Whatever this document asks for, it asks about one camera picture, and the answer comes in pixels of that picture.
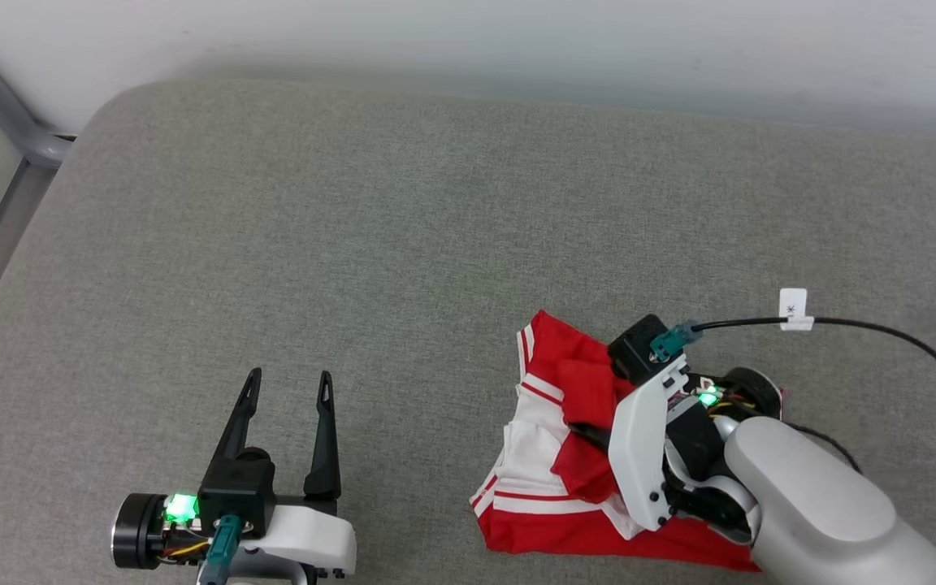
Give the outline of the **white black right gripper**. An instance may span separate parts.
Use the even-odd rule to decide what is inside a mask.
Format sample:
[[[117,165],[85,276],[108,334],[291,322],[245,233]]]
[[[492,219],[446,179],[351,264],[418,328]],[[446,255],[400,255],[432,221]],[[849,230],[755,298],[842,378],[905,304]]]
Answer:
[[[569,422],[568,449],[609,457],[626,511],[658,531],[694,518],[731,542],[751,542],[761,511],[726,462],[729,438],[755,416],[781,418],[782,390],[757,370],[721,377],[691,373],[686,357],[660,364],[621,400],[612,430]]]

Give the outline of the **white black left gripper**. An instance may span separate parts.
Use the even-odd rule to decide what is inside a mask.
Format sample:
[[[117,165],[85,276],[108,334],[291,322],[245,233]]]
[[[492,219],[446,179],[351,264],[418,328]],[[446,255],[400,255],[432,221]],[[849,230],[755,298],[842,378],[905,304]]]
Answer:
[[[250,419],[256,414],[262,370],[252,369],[238,393],[212,456],[218,462],[263,462],[264,449],[248,447]],[[317,429],[309,473],[302,491],[307,499],[338,499],[342,493],[340,458],[330,371],[317,389]],[[309,506],[278,506],[267,530],[234,515],[207,522],[197,496],[134,493],[123,501],[111,530],[111,558],[119,569],[192,567],[197,584],[249,584],[275,580],[316,584],[341,580],[357,567],[352,523]]]

